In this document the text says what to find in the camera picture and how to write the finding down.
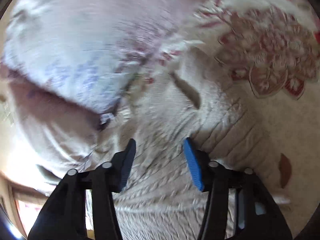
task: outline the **blue gripper pad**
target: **blue gripper pad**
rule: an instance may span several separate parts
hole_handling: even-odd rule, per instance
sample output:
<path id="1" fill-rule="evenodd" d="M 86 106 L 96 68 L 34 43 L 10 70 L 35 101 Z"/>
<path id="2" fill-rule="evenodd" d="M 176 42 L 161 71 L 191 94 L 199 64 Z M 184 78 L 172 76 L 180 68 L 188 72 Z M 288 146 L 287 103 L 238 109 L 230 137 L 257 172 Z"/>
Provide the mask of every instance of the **blue gripper pad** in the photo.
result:
<path id="1" fill-rule="evenodd" d="M 197 151 L 189 137 L 185 139 L 183 143 L 183 151 L 187 159 L 193 183 L 200 191 L 204 191 L 205 183 L 203 176 L 206 174 L 204 170 L 207 169 L 210 161 L 208 155 L 204 152 Z"/>

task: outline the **floral pattern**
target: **floral pattern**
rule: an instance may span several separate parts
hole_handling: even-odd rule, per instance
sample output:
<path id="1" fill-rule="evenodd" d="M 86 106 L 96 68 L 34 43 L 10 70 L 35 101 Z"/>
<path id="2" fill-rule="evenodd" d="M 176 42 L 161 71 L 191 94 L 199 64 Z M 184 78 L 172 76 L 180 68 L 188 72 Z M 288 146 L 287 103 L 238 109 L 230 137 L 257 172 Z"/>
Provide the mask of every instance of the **floral pattern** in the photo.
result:
<path id="1" fill-rule="evenodd" d="M 319 46 L 293 15 L 271 7 L 215 16 L 231 27 L 220 37 L 222 49 L 215 59 L 233 80 L 249 80 L 258 98 L 283 89 L 298 99 L 307 81 L 317 81 Z"/>

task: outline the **silver screw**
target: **silver screw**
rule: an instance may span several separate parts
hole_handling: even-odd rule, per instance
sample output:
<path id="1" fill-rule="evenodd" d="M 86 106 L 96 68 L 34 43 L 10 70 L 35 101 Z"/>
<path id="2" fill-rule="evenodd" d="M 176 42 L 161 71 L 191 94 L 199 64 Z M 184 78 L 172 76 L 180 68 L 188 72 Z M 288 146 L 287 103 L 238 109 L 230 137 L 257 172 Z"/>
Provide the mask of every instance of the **silver screw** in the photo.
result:
<path id="1" fill-rule="evenodd" d="M 71 170 L 68 170 L 67 174 L 69 176 L 73 176 L 73 175 L 76 175 L 78 173 L 78 171 L 76 169 L 71 169 Z"/>
<path id="2" fill-rule="evenodd" d="M 217 163 L 216 161 L 210 161 L 209 166 L 213 168 L 217 168 L 219 166 L 219 163 Z"/>
<path id="3" fill-rule="evenodd" d="M 104 168 L 104 169 L 110 169 L 111 167 L 112 167 L 111 162 L 105 162 L 102 164 L 102 168 Z"/>
<path id="4" fill-rule="evenodd" d="M 246 169 L 244 170 L 244 173 L 251 175 L 251 174 L 253 174 L 253 170 L 250 169 L 250 168 L 246 168 Z"/>

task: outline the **wrinkled fabric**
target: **wrinkled fabric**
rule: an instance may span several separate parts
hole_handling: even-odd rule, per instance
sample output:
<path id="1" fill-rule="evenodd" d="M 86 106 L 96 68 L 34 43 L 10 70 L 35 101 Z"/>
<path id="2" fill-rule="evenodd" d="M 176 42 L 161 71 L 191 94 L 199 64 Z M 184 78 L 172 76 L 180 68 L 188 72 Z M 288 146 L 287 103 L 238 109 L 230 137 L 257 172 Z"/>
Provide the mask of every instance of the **wrinkled fabric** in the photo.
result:
<path id="1" fill-rule="evenodd" d="M 204 0 L 19 0 L 4 63 L 40 88 L 97 114 Z"/>

